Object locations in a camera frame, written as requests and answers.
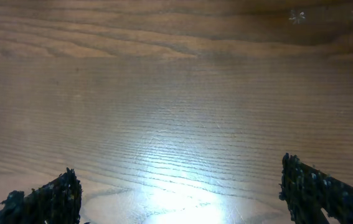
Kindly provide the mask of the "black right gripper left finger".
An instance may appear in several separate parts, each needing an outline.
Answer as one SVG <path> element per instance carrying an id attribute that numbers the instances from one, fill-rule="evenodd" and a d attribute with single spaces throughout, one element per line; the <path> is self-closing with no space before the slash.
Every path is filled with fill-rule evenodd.
<path id="1" fill-rule="evenodd" d="M 0 224 L 79 224 L 82 185 L 75 171 L 68 168 L 29 195 L 10 192 L 1 204 Z"/>

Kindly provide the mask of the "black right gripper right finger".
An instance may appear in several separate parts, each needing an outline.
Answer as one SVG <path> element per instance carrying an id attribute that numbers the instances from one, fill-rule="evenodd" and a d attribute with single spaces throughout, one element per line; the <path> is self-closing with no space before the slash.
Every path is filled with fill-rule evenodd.
<path id="1" fill-rule="evenodd" d="M 281 192 L 295 223 L 353 223 L 353 187 L 310 167 L 294 155 L 282 158 Z"/>

